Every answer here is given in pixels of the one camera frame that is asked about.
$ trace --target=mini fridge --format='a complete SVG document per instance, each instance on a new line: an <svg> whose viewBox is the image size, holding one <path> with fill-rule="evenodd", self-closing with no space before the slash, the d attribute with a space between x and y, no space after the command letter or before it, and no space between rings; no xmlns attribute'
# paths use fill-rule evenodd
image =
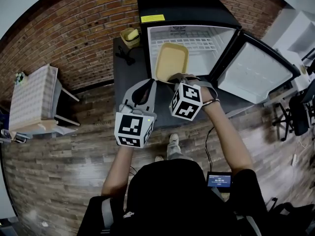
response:
<svg viewBox="0 0 315 236"><path fill-rule="evenodd" d="M187 73L252 103L300 75L271 47L242 30L220 0L138 0L149 78L163 43L189 50Z"/></svg>

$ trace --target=person's hand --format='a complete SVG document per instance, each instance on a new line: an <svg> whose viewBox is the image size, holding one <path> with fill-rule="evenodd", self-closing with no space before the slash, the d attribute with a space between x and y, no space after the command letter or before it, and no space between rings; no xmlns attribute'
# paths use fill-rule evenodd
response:
<svg viewBox="0 0 315 236"><path fill-rule="evenodd" d="M185 74L184 76L196 77L193 74ZM213 97L207 87L201 87L201 98L202 98L203 103L213 100Z"/></svg>

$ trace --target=small screen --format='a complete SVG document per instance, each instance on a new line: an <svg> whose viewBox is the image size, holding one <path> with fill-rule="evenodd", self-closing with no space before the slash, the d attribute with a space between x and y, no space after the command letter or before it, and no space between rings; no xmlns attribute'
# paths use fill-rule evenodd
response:
<svg viewBox="0 0 315 236"><path fill-rule="evenodd" d="M209 187L230 187L231 176L209 175L208 186Z"/></svg>

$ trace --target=cable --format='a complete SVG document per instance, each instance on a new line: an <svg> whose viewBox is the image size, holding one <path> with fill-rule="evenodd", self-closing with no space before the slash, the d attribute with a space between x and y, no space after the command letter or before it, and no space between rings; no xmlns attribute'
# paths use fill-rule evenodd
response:
<svg viewBox="0 0 315 236"><path fill-rule="evenodd" d="M299 140L299 143L301 144L301 146L302 146L303 148L306 148L306 147L308 146L308 144L304 146L304 145L301 143L301 140Z"/></svg>
<svg viewBox="0 0 315 236"><path fill-rule="evenodd" d="M125 53L123 51L123 48L121 46L118 46L119 53L115 53L115 55L117 57L124 59L127 62L127 65L132 65L136 62L136 60L134 58L130 57L129 55L130 55L130 52L136 48L138 48L138 47L132 48L127 53Z"/></svg>
<svg viewBox="0 0 315 236"><path fill-rule="evenodd" d="M210 156L210 153L208 152L208 147L207 147L207 141L208 141L208 137L211 133L211 131L214 129L215 127L213 126L209 132L208 132L208 135L207 135L207 138L206 138L206 142L205 142L205 149L206 149L206 154L208 156L208 160L209 160L209 164L210 164L210 171L212 171L212 160L211 160L211 156Z"/></svg>
<svg viewBox="0 0 315 236"><path fill-rule="evenodd" d="M132 166L130 166L130 167L133 168L134 171L136 171L136 169L134 167L132 167ZM136 171L136 173L138 173L138 172Z"/></svg>

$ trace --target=open fridge door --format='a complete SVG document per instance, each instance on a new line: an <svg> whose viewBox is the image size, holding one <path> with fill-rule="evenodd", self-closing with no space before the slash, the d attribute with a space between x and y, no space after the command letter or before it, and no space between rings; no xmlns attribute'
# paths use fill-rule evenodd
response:
<svg viewBox="0 0 315 236"><path fill-rule="evenodd" d="M218 88L257 104L300 71L271 47L240 32L229 53Z"/></svg>

